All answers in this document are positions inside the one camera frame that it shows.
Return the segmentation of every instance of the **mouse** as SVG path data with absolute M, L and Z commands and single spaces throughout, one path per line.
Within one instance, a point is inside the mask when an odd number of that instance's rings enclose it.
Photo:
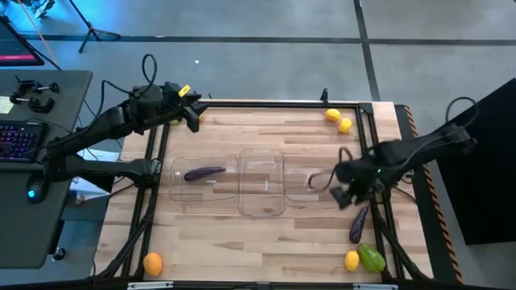
M 48 182 L 43 176 L 31 175 L 27 182 L 27 190 L 25 195 L 27 196 L 28 202 L 32 204 L 39 204 L 47 197 L 48 193 Z

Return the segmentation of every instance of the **orange and black hazard tape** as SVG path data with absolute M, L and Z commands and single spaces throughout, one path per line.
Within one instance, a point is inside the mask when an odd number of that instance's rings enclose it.
M 412 129 L 412 133 L 414 137 L 418 137 L 418 130 L 414 124 L 414 119 L 412 118 L 412 113 L 410 112 L 410 108 L 405 106 L 407 117 L 409 118 L 410 128 Z M 425 170 L 425 175 L 427 176 L 427 184 L 432 195 L 432 200 L 434 201 L 435 211 L 437 213 L 437 218 L 439 219 L 439 223 L 441 225 L 441 230 L 443 231 L 444 240 L 446 241 L 446 246 L 448 248 L 448 254 L 451 258 L 451 265 L 455 270 L 457 282 L 463 284 L 462 274 L 460 273 L 459 264 L 457 263 L 457 257 L 455 255 L 455 251 L 453 250 L 452 241 L 450 239 L 450 234 L 448 233 L 448 228 L 446 227 L 446 222 L 444 221 L 443 211 L 441 210 L 441 206 L 439 205 L 439 200 L 437 198 L 437 193 L 435 192 L 434 181 L 432 180 L 432 176 L 430 174 L 430 169 L 428 165 L 424 164 L 423 169 Z

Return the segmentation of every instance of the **black desk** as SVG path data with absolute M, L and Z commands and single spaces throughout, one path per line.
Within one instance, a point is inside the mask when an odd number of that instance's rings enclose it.
M 55 81 L 60 86 L 60 93 L 51 93 L 56 104 L 49 114 L 34 113 L 26 104 L 21 104 L 15 105 L 9 114 L 0 114 L 0 120 L 40 118 L 73 131 L 92 72 L 0 70 L 0 96 L 8 97 L 16 90 L 15 76 L 21 80 L 37 80 L 42 85 Z M 63 129 L 50 125 L 44 142 L 66 134 Z M 44 151 L 40 152 L 38 160 L 43 156 Z M 48 254 L 70 181 L 51 184 L 43 202 L 30 204 L 25 197 L 25 187 L 30 176 L 26 170 L 41 168 L 39 164 L 0 163 L 3 172 L 6 169 L 12 170 L 12 173 L 0 174 L 0 268 L 39 268 L 43 266 Z

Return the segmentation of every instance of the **wooden table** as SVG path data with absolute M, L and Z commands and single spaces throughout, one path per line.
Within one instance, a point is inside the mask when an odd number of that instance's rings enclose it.
M 379 140 L 399 139 L 393 103 L 374 102 L 373 109 Z M 203 114 L 206 119 L 197 134 L 184 124 L 172 126 L 149 247 L 164 262 L 158 279 L 380 282 L 379 274 L 369 273 L 362 266 L 354 272 L 343 267 L 345 254 L 357 248 L 349 242 L 348 234 L 360 207 L 339 211 L 327 193 L 307 196 L 298 186 L 300 194 L 292 197 L 307 201 L 285 200 L 285 212 L 279 217 L 243 216 L 237 210 L 238 198 L 180 202 L 169 197 L 171 163 L 179 156 L 238 156 L 247 148 L 273 148 L 280 149 L 287 159 L 299 157 L 304 160 L 301 163 L 310 163 L 313 158 L 316 163 L 323 158 L 328 160 L 327 166 L 333 167 L 338 149 L 346 146 L 353 156 L 360 157 L 355 113 L 340 111 L 353 121 L 345 135 L 337 133 L 335 123 L 325 120 L 321 109 L 210 108 Z M 364 125 L 369 132 L 368 124 Z M 146 135 L 128 136 L 122 158 L 143 158 L 147 139 Z M 130 181 L 124 180 L 113 190 L 128 184 Z M 413 194 L 407 184 L 400 184 L 400 188 Z M 107 266 L 127 240 L 135 194 L 136 189 L 130 188 L 110 200 L 95 257 L 99 270 Z M 399 242 L 422 272 L 432 276 L 416 204 L 396 190 L 392 191 L 391 202 Z M 370 213 L 361 242 L 375 245 Z M 139 249 L 138 243 L 131 273 Z M 392 251 L 390 246 L 385 249 L 389 270 L 394 274 Z

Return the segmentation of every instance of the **tripod stand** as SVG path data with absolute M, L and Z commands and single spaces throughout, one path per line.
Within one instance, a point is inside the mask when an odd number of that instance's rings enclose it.
M 116 40 L 116 39 L 119 39 L 121 37 L 120 34 L 118 33 L 114 33 L 114 32 L 109 32 L 109 31 L 102 31 L 102 30 L 98 30 L 98 29 L 95 29 L 94 26 L 91 24 L 91 22 L 89 22 L 88 20 L 86 20 L 86 18 L 84 17 L 84 15 L 81 13 L 81 11 L 79 10 L 79 8 L 77 8 L 77 6 L 75 5 L 75 3 L 73 2 L 73 0 L 69 0 L 70 1 L 70 4 L 72 4 L 73 6 L 73 9 L 75 9 L 75 11 L 79 14 L 79 16 L 81 17 L 82 21 L 84 22 L 84 24 L 86 24 L 86 26 L 88 27 L 88 33 L 86 34 L 86 37 L 84 38 L 84 40 L 82 41 L 82 44 L 81 44 L 81 47 L 79 48 L 79 53 L 82 53 L 82 51 L 84 50 L 84 46 L 86 46 L 86 43 L 88 42 L 89 38 L 91 35 L 93 35 L 95 37 L 95 39 L 97 41 L 102 41 L 100 39 L 100 37 L 98 37 L 99 35 L 109 35 L 109 36 L 114 36 L 114 38 L 112 40 Z

